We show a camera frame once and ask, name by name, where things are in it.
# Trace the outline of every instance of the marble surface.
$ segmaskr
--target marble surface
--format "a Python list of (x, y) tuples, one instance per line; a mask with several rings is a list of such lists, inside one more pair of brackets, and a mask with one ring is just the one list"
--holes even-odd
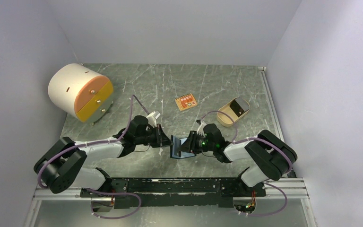
[[(61, 136), (87, 141), (105, 139), (126, 126), (130, 96), (135, 94), (151, 111), (159, 111), (165, 133), (186, 137), (196, 130), (195, 123), (206, 112), (218, 110), (235, 97), (250, 103), (250, 111), (238, 121), (237, 139), (255, 136), (263, 129), (275, 132), (265, 88), (257, 67), (231, 65), (165, 65), (165, 64), (84, 64), (85, 67), (107, 76), (114, 86), (113, 106), (94, 126), (68, 115)], [(179, 111), (174, 99), (192, 93), (198, 106)], [(137, 102), (133, 116), (145, 115)], [(205, 118), (216, 123), (226, 139), (234, 135), (233, 127), (223, 127), (212, 113)], [(102, 159), (89, 167), (100, 167), (112, 177), (213, 177), (237, 176), (253, 163), (250, 159), (231, 164), (215, 158), (197, 155), (187, 159), (169, 158), (169, 147), (150, 148), (119, 159)]]

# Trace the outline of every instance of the black mounting plate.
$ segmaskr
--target black mounting plate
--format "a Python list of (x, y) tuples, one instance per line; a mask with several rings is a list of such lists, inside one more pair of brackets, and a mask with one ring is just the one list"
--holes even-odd
[[(233, 206), (233, 197), (266, 196), (263, 183), (246, 187), (235, 177), (200, 178), (112, 178), (116, 192), (132, 192), (141, 197), (142, 207), (164, 206)], [(101, 197), (82, 189), (80, 197)], [(137, 207), (133, 196), (115, 196), (114, 209)]]

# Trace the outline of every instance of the white wall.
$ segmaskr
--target white wall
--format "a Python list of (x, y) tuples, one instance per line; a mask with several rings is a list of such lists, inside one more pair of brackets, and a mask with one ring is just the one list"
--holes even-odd
[(81, 62), (265, 66), (301, 0), (48, 0)]
[(47, 86), (75, 62), (43, 0), (0, 0), (0, 226), (23, 225), (36, 186), (35, 162), (59, 138), (65, 113)]
[(363, 0), (303, 0), (267, 77), (319, 226), (363, 226)]

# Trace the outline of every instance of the small circuit board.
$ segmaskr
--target small circuit board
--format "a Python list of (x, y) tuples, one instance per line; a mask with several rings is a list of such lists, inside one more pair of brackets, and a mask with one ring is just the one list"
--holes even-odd
[(180, 111), (197, 106), (197, 101), (195, 100), (192, 93), (178, 97), (175, 99), (175, 102)]

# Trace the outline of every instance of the white cylindrical container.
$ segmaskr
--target white cylindrical container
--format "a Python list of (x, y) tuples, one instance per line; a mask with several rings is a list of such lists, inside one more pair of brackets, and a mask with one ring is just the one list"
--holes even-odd
[(112, 104), (113, 85), (106, 76), (73, 63), (55, 73), (48, 95), (56, 106), (80, 121), (95, 122)]

